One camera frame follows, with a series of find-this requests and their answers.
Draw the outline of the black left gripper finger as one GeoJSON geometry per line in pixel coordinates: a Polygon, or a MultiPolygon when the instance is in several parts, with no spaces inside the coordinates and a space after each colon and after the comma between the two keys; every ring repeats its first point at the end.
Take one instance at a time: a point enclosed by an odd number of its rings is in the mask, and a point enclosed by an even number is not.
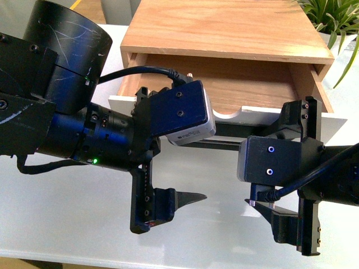
{"type": "Polygon", "coordinates": [[[205,194],[175,191],[175,211],[183,206],[207,199],[205,194]]]}

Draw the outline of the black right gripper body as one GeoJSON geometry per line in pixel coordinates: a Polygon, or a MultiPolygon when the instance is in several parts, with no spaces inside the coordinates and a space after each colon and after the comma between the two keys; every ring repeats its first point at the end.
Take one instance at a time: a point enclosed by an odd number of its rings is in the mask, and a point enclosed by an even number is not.
{"type": "Polygon", "coordinates": [[[299,174],[285,186],[250,183],[250,200],[265,202],[298,213],[297,223],[285,227],[272,227],[277,243],[294,245],[304,256],[319,255],[320,221],[317,197],[309,198],[308,185],[317,179],[324,169],[320,164],[325,150],[321,142],[322,104],[312,96],[304,100],[285,103],[279,118],[274,122],[279,130],[267,138],[289,140],[302,144],[299,174]]]}

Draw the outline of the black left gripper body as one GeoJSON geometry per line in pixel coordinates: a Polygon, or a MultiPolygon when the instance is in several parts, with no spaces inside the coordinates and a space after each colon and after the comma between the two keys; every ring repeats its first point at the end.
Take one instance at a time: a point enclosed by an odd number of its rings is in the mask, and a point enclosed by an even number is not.
{"type": "Polygon", "coordinates": [[[135,168],[132,175],[130,230],[135,234],[147,233],[150,228],[170,222],[174,218],[177,195],[173,188],[160,189],[152,185],[152,159],[160,153],[158,137],[150,133],[150,97],[146,87],[136,93],[133,151],[135,168]]]}

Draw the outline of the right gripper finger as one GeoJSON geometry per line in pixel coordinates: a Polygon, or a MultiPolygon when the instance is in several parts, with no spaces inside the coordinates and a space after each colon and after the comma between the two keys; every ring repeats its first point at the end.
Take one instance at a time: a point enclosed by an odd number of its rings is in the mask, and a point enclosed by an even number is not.
{"type": "Polygon", "coordinates": [[[245,201],[258,211],[272,227],[285,227],[297,223],[298,213],[279,206],[271,207],[268,203],[245,199],[245,201]]]}

